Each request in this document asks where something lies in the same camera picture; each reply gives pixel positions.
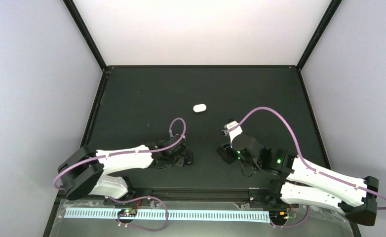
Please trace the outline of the white earbud charging case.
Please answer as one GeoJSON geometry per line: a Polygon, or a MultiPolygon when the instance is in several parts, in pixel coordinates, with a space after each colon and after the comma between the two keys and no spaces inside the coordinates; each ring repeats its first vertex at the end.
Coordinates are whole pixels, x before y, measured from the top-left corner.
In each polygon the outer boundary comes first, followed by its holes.
{"type": "Polygon", "coordinates": [[[207,106],[205,104],[197,104],[193,106],[193,111],[195,113],[202,113],[206,111],[206,109],[207,109],[207,106]]]}

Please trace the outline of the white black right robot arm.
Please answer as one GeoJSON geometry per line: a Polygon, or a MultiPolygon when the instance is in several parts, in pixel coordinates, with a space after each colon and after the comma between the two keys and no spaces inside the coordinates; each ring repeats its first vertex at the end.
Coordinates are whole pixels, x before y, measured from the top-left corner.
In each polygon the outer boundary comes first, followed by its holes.
{"type": "Polygon", "coordinates": [[[364,226],[376,222],[378,204],[374,192],[379,181],[375,177],[341,175],[285,150],[264,147],[247,134],[236,136],[216,151],[225,163],[240,161],[242,168],[268,178],[268,186],[252,196],[268,208],[283,211],[292,204],[303,204],[336,211],[364,226]]]}

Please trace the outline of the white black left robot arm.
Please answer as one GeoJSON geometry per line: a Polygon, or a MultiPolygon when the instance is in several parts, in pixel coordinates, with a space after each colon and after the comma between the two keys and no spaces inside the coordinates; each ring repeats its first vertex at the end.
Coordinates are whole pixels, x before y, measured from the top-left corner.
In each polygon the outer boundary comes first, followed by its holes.
{"type": "Polygon", "coordinates": [[[62,183],[60,188],[68,200],[89,195],[120,199],[130,192],[130,183],[127,177],[114,177],[114,173],[129,169],[183,167],[192,163],[193,153],[181,135],[114,151],[82,146],[58,167],[59,176],[55,181],[62,183]]]}

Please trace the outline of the small circuit board left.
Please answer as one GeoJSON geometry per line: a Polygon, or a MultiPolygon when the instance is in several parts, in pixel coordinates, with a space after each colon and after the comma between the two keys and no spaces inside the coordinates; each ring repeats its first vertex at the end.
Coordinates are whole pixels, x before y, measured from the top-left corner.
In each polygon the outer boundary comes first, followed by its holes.
{"type": "Polygon", "coordinates": [[[137,209],[121,209],[117,213],[117,218],[118,219],[123,219],[123,218],[135,218],[137,216],[137,209]]]}

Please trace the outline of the small circuit board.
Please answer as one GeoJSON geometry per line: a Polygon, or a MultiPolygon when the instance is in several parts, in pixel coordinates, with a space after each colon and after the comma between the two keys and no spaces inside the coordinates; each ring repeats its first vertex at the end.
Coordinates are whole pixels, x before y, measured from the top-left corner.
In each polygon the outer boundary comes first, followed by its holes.
{"type": "Polygon", "coordinates": [[[289,212],[286,212],[286,211],[271,211],[269,212],[269,217],[271,219],[282,219],[282,220],[287,220],[287,219],[291,219],[291,218],[295,218],[297,215],[296,213],[289,213],[289,212]]]}
{"type": "Polygon", "coordinates": [[[123,219],[123,218],[135,218],[137,216],[137,209],[121,209],[117,213],[117,218],[118,219],[123,219]]]}

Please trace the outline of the small circuit board right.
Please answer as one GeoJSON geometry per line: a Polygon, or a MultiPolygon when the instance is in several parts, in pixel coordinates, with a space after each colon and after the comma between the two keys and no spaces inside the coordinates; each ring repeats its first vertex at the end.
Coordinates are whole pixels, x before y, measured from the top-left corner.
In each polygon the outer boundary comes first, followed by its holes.
{"type": "Polygon", "coordinates": [[[289,213],[289,212],[286,212],[286,211],[271,211],[269,212],[269,217],[271,219],[282,219],[282,220],[287,220],[287,219],[291,219],[291,218],[295,218],[297,215],[296,213],[289,213]]]}

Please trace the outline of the black front rail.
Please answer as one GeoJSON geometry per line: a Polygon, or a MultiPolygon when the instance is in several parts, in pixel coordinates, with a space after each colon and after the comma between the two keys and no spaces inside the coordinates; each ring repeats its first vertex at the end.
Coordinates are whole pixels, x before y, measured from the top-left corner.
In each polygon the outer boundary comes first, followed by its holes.
{"type": "Polygon", "coordinates": [[[232,201],[247,202],[264,199],[268,189],[212,189],[212,188],[151,188],[135,187],[119,200],[152,196],[164,201],[232,201]]]}

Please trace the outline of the black vertical frame post right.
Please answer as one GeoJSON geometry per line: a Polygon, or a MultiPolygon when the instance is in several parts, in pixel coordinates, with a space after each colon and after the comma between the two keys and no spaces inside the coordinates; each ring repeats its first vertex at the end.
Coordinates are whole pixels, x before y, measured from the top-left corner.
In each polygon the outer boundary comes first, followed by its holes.
{"type": "Polygon", "coordinates": [[[314,33],[312,34],[312,37],[310,38],[305,50],[303,51],[296,68],[299,72],[302,71],[305,64],[309,60],[311,54],[315,50],[318,42],[320,41],[323,33],[327,29],[329,23],[333,19],[336,11],[338,10],[339,6],[341,5],[342,0],[332,0],[330,1],[327,9],[325,10],[320,22],[318,23],[314,33]]]}

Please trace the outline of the black vertical frame post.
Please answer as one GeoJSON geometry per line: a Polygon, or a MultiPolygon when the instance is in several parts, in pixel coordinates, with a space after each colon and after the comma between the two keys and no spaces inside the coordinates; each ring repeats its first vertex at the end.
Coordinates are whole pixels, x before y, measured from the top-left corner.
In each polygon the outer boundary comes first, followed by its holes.
{"type": "Polygon", "coordinates": [[[73,0],[63,0],[69,14],[71,15],[73,21],[75,22],[77,28],[79,29],[84,41],[89,47],[93,57],[95,58],[98,66],[102,71],[107,68],[107,64],[105,63],[93,37],[91,36],[89,29],[87,28],[75,2],[73,0]]]}
{"type": "Polygon", "coordinates": [[[339,6],[341,5],[342,0],[332,0],[330,1],[327,9],[325,10],[320,22],[318,23],[314,33],[312,34],[312,37],[310,38],[305,50],[303,51],[296,68],[299,72],[302,71],[305,64],[309,60],[311,54],[315,50],[318,42],[320,41],[323,33],[327,29],[329,23],[333,19],[336,11],[338,10],[339,6]]]}

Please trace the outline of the black vertical frame post left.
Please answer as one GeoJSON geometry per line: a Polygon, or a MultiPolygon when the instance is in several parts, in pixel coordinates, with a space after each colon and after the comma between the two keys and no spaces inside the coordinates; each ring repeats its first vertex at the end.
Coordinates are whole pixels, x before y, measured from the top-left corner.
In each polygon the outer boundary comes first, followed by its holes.
{"type": "Polygon", "coordinates": [[[79,29],[84,41],[89,47],[93,57],[95,58],[98,66],[102,71],[107,68],[107,64],[105,63],[93,37],[91,36],[89,29],[87,28],[75,2],[73,0],[63,0],[69,14],[71,15],[73,21],[75,22],[77,28],[79,29]]]}

